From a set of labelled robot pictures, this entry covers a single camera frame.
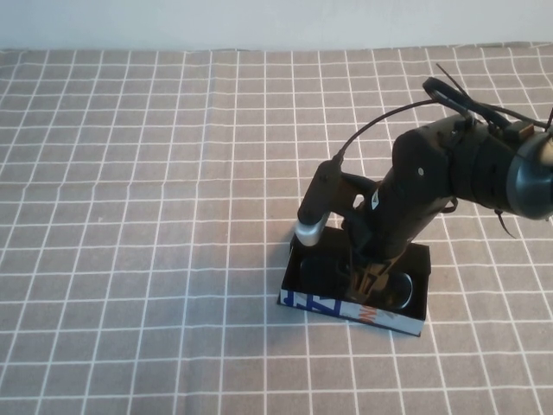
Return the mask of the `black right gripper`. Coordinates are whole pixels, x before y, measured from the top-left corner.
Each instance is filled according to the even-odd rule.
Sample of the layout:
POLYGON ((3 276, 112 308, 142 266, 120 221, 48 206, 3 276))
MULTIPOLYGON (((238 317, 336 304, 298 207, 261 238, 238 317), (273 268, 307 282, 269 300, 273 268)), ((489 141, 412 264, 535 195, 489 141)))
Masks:
POLYGON ((388 172, 379 182, 352 176, 364 196, 352 219, 352 256, 347 296, 355 303, 377 302, 388 272, 409 243, 454 198, 446 173, 388 172))

